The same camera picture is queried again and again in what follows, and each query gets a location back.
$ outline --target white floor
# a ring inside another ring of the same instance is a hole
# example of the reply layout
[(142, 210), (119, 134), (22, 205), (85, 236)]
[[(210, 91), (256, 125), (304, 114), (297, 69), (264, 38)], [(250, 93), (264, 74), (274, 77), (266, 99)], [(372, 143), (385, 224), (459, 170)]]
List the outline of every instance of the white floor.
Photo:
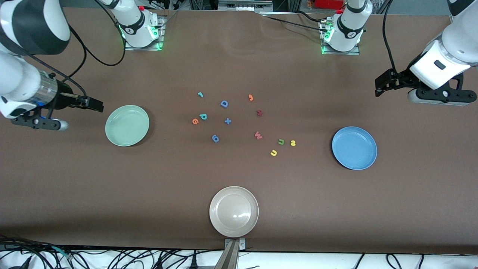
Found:
[[(137, 251), (131, 255), (138, 256), (143, 251)], [(0, 252), (0, 257), (7, 252)], [(190, 255), (193, 252), (184, 250), (179, 252), (180, 255)], [(197, 263), (199, 266), (213, 266), (219, 259), (222, 251), (203, 253), (197, 256)], [(82, 256), (88, 262), (91, 269), (107, 269), (108, 264), (113, 258), (118, 255), (118, 252), (109, 251), (100, 255), (89, 255), (82, 253)], [(13, 266), (20, 266), (30, 254), (20, 254), (19, 252), (12, 253), (0, 260), (0, 269), (8, 269)], [(56, 262), (50, 254), (44, 254), (45, 257), (55, 267)], [(154, 255), (154, 262), (157, 261), (159, 253)], [(352, 269), (360, 257), (360, 254), (327, 254), (327, 253), (241, 253), (239, 258), (238, 269), (250, 269), (259, 266), (259, 269)], [(420, 261), (420, 255), (396, 255), (403, 269), (417, 269)], [(163, 268), (167, 269), (172, 263), (181, 259), (180, 257), (172, 257), (167, 260)], [(145, 269), (150, 269), (153, 264), (152, 257), (141, 259), (144, 263)], [(123, 259), (114, 268), (121, 268), (131, 261), (131, 258)], [(396, 268), (398, 266), (391, 258), (392, 265)], [(82, 268), (77, 262), (72, 260), (73, 266), (76, 269)], [(66, 259), (60, 261), (61, 268), (71, 268)], [(176, 269), (179, 263), (171, 266), (171, 269)], [(179, 268), (189, 268), (191, 258), (183, 263)], [(478, 267), (477, 256), (451, 256), (451, 255), (425, 255), (422, 269), (474, 269)], [(366, 254), (362, 259), (359, 268), (361, 269), (392, 269), (386, 259), (385, 254)], [(44, 269), (42, 262), (38, 257), (33, 256), (28, 269)], [(139, 262), (130, 264), (126, 269), (143, 269)]]

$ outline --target brown table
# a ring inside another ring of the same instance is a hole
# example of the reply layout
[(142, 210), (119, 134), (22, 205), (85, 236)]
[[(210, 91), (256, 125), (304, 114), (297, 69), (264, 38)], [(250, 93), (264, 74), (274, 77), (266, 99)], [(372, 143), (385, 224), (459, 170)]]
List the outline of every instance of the brown table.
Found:
[[(120, 56), (100, 9), (65, 13), (98, 57)], [(447, 24), (390, 16), (397, 68)], [(245, 236), (251, 250), (478, 254), (478, 103), (412, 104), (406, 90), (375, 98), (374, 79), (390, 68), (381, 25), (371, 16), (360, 56), (332, 56), (321, 55), (313, 30), (252, 12), (180, 11), (163, 51), (128, 51), (116, 67), (89, 57), (74, 78), (103, 113), (56, 111), (70, 123), (63, 133), (0, 121), (0, 231), (55, 244), (221, 248), (209, 203), (239, 185), (259, 202)], [(68, 73), (81, 57), (72, 40), (43, 59)], [(466, 72), (464, 87), (477, 84), (476, 70)], [(104, 124), (126, 104), (143, 107), (151, 127), (138, 145), (118, 147)], [(207, 121), (193, 125), (201, 113)], [(349, 125), (378, 144), (367, 170), (348, 170), (331, 153), (332, 136)]]

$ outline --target plate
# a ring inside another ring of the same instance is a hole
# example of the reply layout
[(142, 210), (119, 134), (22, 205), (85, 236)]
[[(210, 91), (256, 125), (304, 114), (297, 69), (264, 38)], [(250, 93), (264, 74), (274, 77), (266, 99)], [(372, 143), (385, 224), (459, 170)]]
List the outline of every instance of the plate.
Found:
[(373, 137), (355, 126), (344, 127), (335, 134), (332, 151), (339, 163), (352, 170), (367, 169), (377, 158), (377, 144)]
[(241, 237), (250, 232), (259, 218), (254, 195), (243, 187), (220, 190), (212, 199), (209, 218), (214, 228), (227, 237)]
[(105, 133), (117, 146), (131, 146), (148, 133), (149, 117), (139, 106), (126, 105), (117, 108), (106, 120)]

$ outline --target gray floor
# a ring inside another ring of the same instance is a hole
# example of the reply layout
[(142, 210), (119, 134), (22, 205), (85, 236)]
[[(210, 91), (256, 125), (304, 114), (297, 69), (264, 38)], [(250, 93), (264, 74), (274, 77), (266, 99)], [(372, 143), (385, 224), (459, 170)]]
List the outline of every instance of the gray floor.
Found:
[[(93, 0), (61, 0), (61, 3), (64, 7), (98, 7)], [(449, 15), (450, 12), (446, 0), (394, 0), (389, 14)]]

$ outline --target green plate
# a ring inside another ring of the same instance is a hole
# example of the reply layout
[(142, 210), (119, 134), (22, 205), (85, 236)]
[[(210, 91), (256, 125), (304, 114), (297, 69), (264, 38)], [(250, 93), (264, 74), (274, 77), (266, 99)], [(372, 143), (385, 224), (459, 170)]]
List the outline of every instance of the green plate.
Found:
[(117, 146), (131, 146), (148, 133), (149, 117), (139, 106), (126, 105), (117, 108), (106, 120), (105, 133)]

